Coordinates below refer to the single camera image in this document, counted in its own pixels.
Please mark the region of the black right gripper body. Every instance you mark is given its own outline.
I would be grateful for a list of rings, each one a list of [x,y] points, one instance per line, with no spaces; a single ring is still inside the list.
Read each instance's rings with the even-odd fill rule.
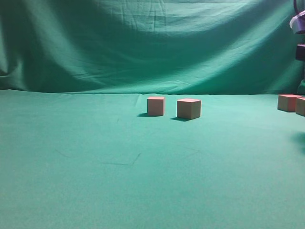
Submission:
[[[305,60],[305,44],[297,44],[295,51],[296,60]]]

